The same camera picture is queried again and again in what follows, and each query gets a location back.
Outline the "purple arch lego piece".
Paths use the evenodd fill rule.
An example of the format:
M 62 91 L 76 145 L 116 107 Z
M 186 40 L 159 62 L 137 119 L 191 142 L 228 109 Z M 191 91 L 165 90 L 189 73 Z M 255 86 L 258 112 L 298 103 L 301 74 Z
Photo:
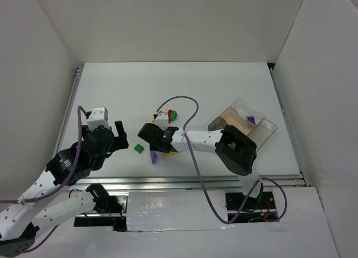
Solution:
M 157 161 L 157 154 L 155 151 L 150 150 L 150 159 L 151 159 L 151 163 L 154 165 Z

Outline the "small purple lego brick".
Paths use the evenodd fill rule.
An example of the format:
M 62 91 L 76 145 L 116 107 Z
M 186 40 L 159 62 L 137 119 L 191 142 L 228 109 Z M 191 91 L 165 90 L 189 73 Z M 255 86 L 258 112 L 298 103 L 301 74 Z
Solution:
M 246 120 L 249 121 L 250 123 L 252 123 L 253 125 L 256 124 L 254 116 L 247 116 Z

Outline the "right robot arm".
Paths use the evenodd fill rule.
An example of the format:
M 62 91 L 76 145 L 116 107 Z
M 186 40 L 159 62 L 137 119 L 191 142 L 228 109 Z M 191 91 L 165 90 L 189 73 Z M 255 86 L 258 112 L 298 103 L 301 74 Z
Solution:
M 254 167 L 257 145 L 232 125 L 215 131 L 185 131 L 174 126 L 163 130 L 153 123 L 146 123 L 138 137 L 156 152 L 196 151 L 214 154 L 230 172 L 238 176 L 244 195 L 256 199 L 262 193 L 260 177 Z

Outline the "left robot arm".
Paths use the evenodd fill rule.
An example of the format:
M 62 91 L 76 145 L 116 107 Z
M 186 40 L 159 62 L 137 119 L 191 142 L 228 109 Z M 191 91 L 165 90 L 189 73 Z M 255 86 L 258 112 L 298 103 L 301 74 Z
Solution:
M 114 152 L 128 148 L 122 122 L 116 121 L 115 128 L 117 134 L 103 125 L 94 130 L 82 126 L 81 141 L 58 152 L 31 187 L 1 212 L 1 256 L 16 257 L 34 250 L 38 237 L 77 214 L 123 212 L 124 202 L 99 183 L 90 184 L 68 200 L 49 205 L 79 180 L 101 169 Z

